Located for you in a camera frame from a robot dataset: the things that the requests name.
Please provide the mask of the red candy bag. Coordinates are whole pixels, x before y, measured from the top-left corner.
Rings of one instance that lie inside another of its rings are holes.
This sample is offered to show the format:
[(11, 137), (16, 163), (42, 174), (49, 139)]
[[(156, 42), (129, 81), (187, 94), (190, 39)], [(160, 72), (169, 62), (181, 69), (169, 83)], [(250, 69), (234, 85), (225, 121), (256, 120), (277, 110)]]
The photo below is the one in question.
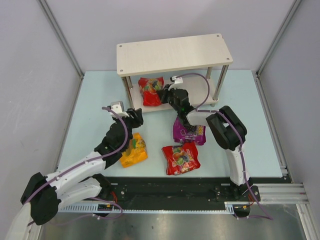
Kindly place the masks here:
[(166, 174), (169, 176), (182, 175), (201, 167), (194, 142), (165, 146), (161, 150), (167, 161)]
[(142, 104), (146, 107), (158, 107), (160, 106), (161, 100), (157, 91), (164, 88), (164, 78), (145, 78), (141, 77), (138, 80), (139, 92), (142, 96)]

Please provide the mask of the orange candy bag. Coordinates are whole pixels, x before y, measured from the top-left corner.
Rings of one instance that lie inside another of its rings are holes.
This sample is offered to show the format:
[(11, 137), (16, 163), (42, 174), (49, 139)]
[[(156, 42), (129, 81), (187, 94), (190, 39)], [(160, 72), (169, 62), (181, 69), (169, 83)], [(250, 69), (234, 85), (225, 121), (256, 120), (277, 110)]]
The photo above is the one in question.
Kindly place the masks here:
[(147, 147), (142, 136), (137, 132), (129, 141), (128, 149), (122, 153), (120, 163), (123, 168), (136, 165), (148, 158)]

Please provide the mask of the purple candy bag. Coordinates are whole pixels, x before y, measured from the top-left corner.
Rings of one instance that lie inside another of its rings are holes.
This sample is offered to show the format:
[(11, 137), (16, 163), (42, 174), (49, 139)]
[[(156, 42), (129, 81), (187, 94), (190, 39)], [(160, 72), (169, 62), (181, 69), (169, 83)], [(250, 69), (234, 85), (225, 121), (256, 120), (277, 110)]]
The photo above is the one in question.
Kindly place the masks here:
[(175, 143), (194, 142), (198, 146), (203, 146), (206, 143), (206, 127), (197, 125), (195, 130), (187, 130), (177, 117), (172, 127), (172, 136)]

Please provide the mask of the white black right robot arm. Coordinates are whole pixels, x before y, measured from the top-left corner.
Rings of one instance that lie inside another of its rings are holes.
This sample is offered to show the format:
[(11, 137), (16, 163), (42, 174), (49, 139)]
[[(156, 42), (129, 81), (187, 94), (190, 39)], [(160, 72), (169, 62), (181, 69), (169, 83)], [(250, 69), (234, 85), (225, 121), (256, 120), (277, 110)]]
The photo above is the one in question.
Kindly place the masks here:
[(187, 90), (170, 89), (169, 85), (158, 90), (157, 94), (161, 103), (169, 104), (176, 111), (179, 121), (187, 130), (193, 131), (196, 126), (210, 128), (217, 144), (225, 150), (230, 180), (239, 187), (251, 187), (244, 157), (247, 128), (230, 106), (225, 105), (219, 110), (195, 108), (190, 104)]

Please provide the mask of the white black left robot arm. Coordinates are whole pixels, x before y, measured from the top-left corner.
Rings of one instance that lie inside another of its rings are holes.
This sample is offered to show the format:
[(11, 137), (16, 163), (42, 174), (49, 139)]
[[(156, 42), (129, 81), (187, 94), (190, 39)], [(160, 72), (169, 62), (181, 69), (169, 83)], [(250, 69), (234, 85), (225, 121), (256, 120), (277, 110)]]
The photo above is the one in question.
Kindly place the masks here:
[(67, 205), (110, 193), (111, 184), (101, 171), (120, 160), (133, 139), (133, 129), (142, 126), (144, 119), (140, 108), (119, 112), (107, 106), (105, 110), (114, 122), (88, 156), (48, 175), (37, 172), (28, 181), (20, 202), (30, 204), (32, 223), (44, 225)]

